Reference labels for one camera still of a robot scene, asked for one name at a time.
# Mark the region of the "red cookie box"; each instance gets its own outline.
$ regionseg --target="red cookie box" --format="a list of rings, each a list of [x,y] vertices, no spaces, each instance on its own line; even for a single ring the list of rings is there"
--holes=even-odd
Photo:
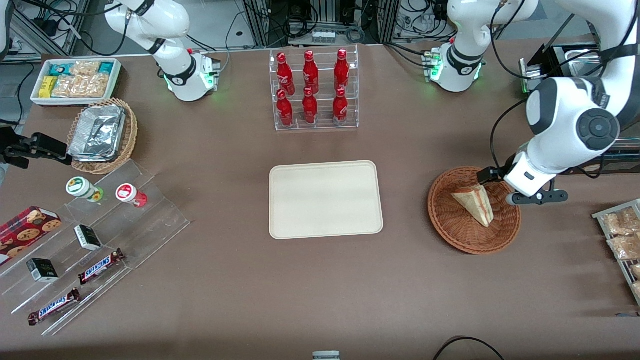
[[[0,266],[60,225],[57,214],[31,206],[0,226]]]

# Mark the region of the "snickers bar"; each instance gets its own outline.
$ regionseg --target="snickers bar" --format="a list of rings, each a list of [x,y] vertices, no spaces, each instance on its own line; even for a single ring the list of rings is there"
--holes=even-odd
[[[112,267],[115,263],[122,259],[124,259],[124,255],[122,254],[120,248],[118,248],[118,250],[112,252],[109,256],[102,259],[102,261],[100,261],[96,265],[93,265],[89,270],[78,275],[78,278],[80,278],[80,285],[84,285],[94,278],[98,277],[98,275],[102,274],[108,268]]]
[[[47,307],[43,307],[39,311],[34,311],[33,313],[29,314],[29,326],[36,325],[37,323],[47,318],[47,316],[59,311],[63,307],[73,302],[79,302],[80,300],[82,299],[80,298],[78,289],[71,290],[70,293],[52,302]]]

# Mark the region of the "brown table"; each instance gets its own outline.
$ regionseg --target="brown table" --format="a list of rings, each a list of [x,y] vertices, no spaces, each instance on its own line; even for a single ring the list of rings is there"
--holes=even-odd
[[[515,64],[540,44],[499,48]],[[194,103],[167,91],[151,57],[121,58],[118,96],[140,122],[133,158],[193,223],[54,337],[0,308],[0,349],[14,352],[0,357],[431,359],[468,335],[507,359],[637,358],[640,319],[613,317],[637,307],[590,214],[640,197],[638,177],[562,177],[571,199],[523,207],[504,252],[462,254],[431,226],[426,194],[447,169],[492,164],[489,132],[521,98],[518,80],[488,53],[477,83],[450,94],[382,46],[359,49],[361,126],[323,134],[273,129],[268,51],[233,53],[220,90]],[[64,139],[77,111],[34,106],[26,133]],[[525,123],[520,108],[500,125],[502,161],[531,137]],[[272,239],[269,171],[349,160],[377,165],[384,230]],[[47,160],[11,169],[0,221],[60,207],[78,174]]]

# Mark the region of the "coca-cola bottle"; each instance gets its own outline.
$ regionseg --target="coca-cola bottle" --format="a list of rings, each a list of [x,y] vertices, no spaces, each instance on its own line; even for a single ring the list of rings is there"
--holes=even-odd
[[[311,91],[317,94],[320,91],[320,78],[318,75],[318,65],[314,61],[314,52],[305,51],[305,67],[302,69],[305,77],[305,86],[310,86]]]
[[[347,106],[349,106],[349,101],[344,97],[343,87],[336,90],[335,95],[335,99],[333,100],[333,123],[336,126],[342,126],[347,122]]]
[[[278,96],[278,102],[276,107],[278,108],[278,114],[280,115],[280,121],[284,127],[293,126],[293,107],[291,102],[287,99],[287,94],[282,89],[278,89],[276,93]]]
[[[349,63],[347,63],[347,51],[345,49],[338,50],[338,61],[333,68],[334,87],[336,91],[340,88],[346,88],[349,85]]]
[[[311,86],[305,88],[305,98],[302,100],[302,107],[305,109],[305,121],[307,124],[315,124],[318,116],[318,102],[316,101],[316,97],[314,97]]]
[[[293,96],[296,93],[296,86],[293,85],[293,71],[287,63],[287,57],[284,53],[278,53],[278,82],[280,88],[283,88],[287,95]]]

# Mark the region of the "wicker basket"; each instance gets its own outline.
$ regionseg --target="wicker basket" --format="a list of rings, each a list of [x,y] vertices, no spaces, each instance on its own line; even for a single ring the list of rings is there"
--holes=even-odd
[[[507,204],[513,191],[506,183],[488,183],[484,187],[493,208],[494,219],[482,226],[462,207],[451,193],[477,184],[476,167],[459,167],[440,175],[431,185],[427,207],[438,233],[453,247],[469,254],[493,254],[504,250],[518,235],[522,216],[520,208]]]
[[[133,153],[133,148],[136,146],[136,136],[138,135],[138,120],[136,120],[136,114],[131,111],[131,108],[126,102],[120,99],[109,99],[107,101],[96,102],[95,104],[91,104],[89,107],[107,105],[121,106],[127,112],[124,124],[125,127],[122,130],[122,140],[120,141],[120,154],[116,160],[110,163],[81,163],[80,161],[74,160],[71,163],[71,166],[78,171],[89,172],[94,175],[108,174],[126,163]],[[79,119],[80,114],[76,116],[76,121],[71,125],[71,131],[67,136],[67,146],[71,144],[71,140],[74,138]]]

